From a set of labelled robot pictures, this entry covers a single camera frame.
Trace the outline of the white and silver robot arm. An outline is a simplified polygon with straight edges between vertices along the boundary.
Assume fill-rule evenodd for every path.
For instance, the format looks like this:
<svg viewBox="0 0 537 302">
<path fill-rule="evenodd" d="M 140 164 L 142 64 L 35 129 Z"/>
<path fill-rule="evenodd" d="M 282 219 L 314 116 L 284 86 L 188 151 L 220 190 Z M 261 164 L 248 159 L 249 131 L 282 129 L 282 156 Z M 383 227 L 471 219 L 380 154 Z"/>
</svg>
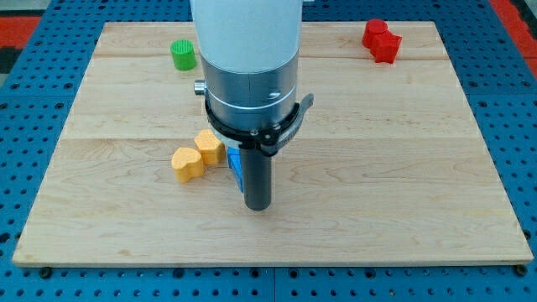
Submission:
<svg viewBox="0 0 537 302">
<path fill-rule="evenodd" d="M 295 114 L 303 3 L 191 0 L 206 112 L 223 137 L 244 141 Z"/>
</svg>

